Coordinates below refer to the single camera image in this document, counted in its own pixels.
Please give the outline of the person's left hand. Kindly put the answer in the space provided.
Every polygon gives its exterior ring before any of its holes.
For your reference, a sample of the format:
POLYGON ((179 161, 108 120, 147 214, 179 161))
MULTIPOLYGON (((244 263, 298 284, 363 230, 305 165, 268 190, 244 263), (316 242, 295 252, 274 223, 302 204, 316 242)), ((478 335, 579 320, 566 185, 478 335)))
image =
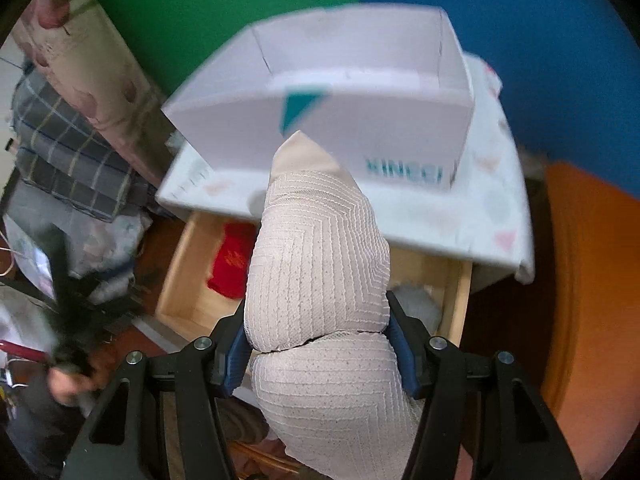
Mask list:
POLYGON ((58 347, 47 372, 52 398, 58 404, 77 405, 108 385, 117 364, 117 351, 109 344, 91 352, 70 344, 58 347))

